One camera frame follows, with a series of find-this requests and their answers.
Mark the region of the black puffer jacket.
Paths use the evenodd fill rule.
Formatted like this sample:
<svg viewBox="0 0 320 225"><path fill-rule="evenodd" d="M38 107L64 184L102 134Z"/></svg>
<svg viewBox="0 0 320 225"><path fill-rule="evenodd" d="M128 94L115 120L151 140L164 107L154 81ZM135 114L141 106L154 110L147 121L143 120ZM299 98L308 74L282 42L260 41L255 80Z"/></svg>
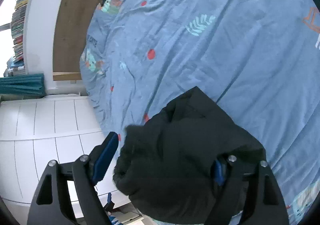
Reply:
<svg viewBox="0 0 320 225"><path fill-rule="evenodd" d="M170 101L143 126L130 125L113 180L143 214L172 224L203 224L219 191L210 180L220 156L255 163L262 144L198 87Z"/></svg>

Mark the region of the white wardrobe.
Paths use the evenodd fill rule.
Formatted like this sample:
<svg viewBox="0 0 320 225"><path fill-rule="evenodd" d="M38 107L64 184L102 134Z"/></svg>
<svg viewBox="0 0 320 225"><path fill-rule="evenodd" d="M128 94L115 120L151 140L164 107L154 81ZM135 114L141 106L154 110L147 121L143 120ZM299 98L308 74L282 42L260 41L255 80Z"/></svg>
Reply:
<svg viewBox="0 0 320 225"><path fill-rule="evenodd" d="M49 161L73 162L103 140L86 97L1 102L1 198L18 223Z"/></svg>

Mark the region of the teal curtain left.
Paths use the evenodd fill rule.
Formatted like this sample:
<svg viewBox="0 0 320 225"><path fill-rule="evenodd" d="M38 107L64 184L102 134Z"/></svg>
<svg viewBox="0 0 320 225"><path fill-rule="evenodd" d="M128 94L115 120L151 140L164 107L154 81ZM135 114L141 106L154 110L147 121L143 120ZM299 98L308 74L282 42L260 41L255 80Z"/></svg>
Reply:
<svg viewBox="0 0 320 225"><path fill-rule="evenodd" d="M22 96L45 96L44 74L25 74L3 77L0 82L1 94Z"/></svg>

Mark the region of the row of books on shelf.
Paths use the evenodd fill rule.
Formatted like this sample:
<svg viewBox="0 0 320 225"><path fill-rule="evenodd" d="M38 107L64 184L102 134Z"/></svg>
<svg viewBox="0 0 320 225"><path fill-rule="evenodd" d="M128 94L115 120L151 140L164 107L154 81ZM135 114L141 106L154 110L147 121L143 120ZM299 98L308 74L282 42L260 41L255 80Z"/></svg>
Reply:
<svg viewBox="0 0 320 225"><path fill-rule="evenodd" d="M25 74L23 34L28 2L29 0L16 0L15 11L10 23L14 55L7 62L5 77Z"/></svg>

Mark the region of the blue patterned bed cover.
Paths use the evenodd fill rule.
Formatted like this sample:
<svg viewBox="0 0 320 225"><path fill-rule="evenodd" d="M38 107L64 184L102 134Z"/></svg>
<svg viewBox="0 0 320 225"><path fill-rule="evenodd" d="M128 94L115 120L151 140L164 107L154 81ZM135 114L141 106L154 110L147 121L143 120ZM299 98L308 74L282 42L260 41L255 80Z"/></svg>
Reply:
<svg viewBox="0 0 320 225"><path fill-rule="evenodd" d="M319 193L319 0L106 0L80 71L103 134L125 137L197 86L267 153L299 224Z"/></svg>

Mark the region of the wooden headboard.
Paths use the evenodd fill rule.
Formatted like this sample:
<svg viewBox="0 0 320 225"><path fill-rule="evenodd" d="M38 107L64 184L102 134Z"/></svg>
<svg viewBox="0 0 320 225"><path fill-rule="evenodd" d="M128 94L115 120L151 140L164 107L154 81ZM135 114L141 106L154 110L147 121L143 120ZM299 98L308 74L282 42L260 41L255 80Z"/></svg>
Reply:
<svg viewBox="0 0 320 225"><path fill-rule="evenodd" d="M80 56L93 13L102 0L61 0L53 42L53 80L80 80Z"/></svg>

